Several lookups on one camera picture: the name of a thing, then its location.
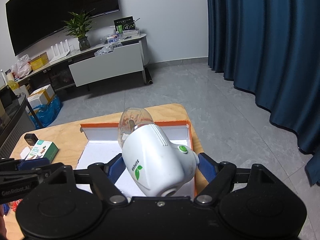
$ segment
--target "green leaf logo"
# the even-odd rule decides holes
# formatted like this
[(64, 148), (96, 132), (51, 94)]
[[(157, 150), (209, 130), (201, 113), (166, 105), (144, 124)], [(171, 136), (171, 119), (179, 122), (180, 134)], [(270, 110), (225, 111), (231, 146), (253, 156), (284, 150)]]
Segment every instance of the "green leaf logo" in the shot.
[(139, 172), (139, 170), (142, 170), (142, 166), (141, 165), (139, 165), (137, 168), (136, 168), (136, 170), (135, 170), (135, 174), (136, 174), (136, 178), (137, 178), (137, 180), (139, 180), (139, 177), (140, 177), (140, 172)]

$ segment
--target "green plant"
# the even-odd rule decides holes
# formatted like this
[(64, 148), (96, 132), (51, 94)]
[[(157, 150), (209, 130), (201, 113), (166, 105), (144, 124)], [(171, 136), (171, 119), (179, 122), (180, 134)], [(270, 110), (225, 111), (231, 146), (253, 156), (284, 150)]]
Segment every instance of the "green plant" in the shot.
[(85, 37), (85, 34), (92, 28), (90, 27), (92, 23), (90, 12), (81, 11), (79, 14), (68, 12), (74, 16), (70, 21), (63, 21), (67, 24), (64, 28), (65, 32), (69, 32), (68, 36), (75, 36), (78, 39)]

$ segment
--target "plant pot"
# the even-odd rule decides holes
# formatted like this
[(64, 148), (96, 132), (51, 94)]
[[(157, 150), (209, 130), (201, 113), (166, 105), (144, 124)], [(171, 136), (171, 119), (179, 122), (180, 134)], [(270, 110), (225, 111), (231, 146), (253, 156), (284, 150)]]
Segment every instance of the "plant pot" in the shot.
[(88, 37), (85, 36), (84, 38), (78, 39), (79, 40), (79, 48), (80, 51), (86, 50), (86, 49), (90, 49), (90, 43), (88, 41)]

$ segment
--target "black box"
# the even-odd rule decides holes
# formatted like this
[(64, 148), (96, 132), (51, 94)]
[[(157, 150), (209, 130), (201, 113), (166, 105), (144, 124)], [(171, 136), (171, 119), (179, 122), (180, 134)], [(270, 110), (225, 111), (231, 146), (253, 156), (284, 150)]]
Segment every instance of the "black box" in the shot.
[(136, 29), (132, 16), (117, 19), (113, 22), (115, 23), (116, 33), (123, 33), (123, 31), (131, 31)]
[(36, 142), (38, 141), (37, 136), (34, 133), (27, 133), (24, 136), (24, 139), (26, 140), (26, 142), (28, 143), (28, 145), (35, 145)]

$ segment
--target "white router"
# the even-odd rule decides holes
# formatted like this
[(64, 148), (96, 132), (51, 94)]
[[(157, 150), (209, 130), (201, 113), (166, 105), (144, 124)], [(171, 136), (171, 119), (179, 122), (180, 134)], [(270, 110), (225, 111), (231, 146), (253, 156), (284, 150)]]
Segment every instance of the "white router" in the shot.
[(70, 47), (69, 47), (68, 40), (65, 40), (65, 42), (66, 42), (67, 50), (64, 49), (63, 42), (62, 41), (60, 42), (60, 45), (61, 45), (61, 48), (62, 48), (62, 51), (63, 51), (62, 53), (59, 50), (58, 43), (56, 43), (56, 49), (57, 49), (58, 55), (56, 55), (53, 46), (51, 46), (52, 54), (54, 55), (54, 57), (52, 58), (52, 60), (50, 60), (50, 63), (52, 63), (52, 62), (54, 62), (54, 61), (56, 61), (58, 59), (61, 59), (63, 57), (66, 57), (70, 53)]

